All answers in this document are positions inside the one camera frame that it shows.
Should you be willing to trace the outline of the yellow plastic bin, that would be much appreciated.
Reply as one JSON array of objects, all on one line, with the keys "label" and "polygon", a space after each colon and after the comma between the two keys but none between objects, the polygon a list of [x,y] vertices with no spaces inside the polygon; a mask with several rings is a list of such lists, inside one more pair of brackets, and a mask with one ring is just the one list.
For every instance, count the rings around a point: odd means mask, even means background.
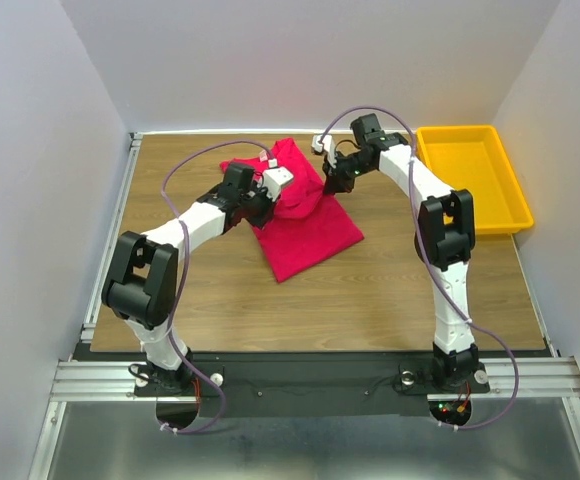
[{"label": "yellow plastic bin", "polygon": [[419,157],[446,184],[474,198],[478,235],[512,235],[533,227],[534,218],[492,125],[420,127]]}]

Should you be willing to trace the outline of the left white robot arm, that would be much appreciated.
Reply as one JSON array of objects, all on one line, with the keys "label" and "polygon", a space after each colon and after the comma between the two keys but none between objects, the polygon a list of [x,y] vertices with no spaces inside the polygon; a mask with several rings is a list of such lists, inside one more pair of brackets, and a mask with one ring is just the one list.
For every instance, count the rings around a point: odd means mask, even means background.
[{"label": "left white robot arm", "polygon": [[133,331],[146,353],[144,367],[130,369],[141,386],[185,392],[194,373],[192,353],[174,332],[173,313],[191,253],[240,221],[263,228],[273,217],[292,173],[273,166],[258,174],[231,163],[222,181],[184,213],[144,233],[124,232],[117,240],[101,291],[101,302]]}]

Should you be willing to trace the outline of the red t shirt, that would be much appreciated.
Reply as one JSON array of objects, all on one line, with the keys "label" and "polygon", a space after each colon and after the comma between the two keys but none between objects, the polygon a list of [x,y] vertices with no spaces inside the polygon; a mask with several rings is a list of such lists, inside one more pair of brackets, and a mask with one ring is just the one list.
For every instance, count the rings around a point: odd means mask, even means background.
[{"label": "red t shirt", "polygon": [[364,234],[333,196],[295,140],[277,141],[271,149],[293,181],[275,207],[273,218],[254,235],[277,282],[291,277],[361,242]]}]

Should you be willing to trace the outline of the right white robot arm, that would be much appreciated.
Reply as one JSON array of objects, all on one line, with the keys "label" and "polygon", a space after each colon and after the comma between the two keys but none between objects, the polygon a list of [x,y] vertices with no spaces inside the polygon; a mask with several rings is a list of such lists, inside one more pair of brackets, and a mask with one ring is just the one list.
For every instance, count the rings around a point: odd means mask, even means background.
[{"label": "right white robot arm", "polygon": [[476,243],[474,201],[437,177],[418,157],[416,137],[384,131],[377,116],[351,122],[356,150],[344,154],[328,131],[312,140],[312,151],[324,159],[324,193],[349,193],[355,180],[378,171],[391,179],[410,201],[415,249],[433,287],[435,333],[430,378],[442,390],[452,390],[479,368],[471,331],[467,273]]}]

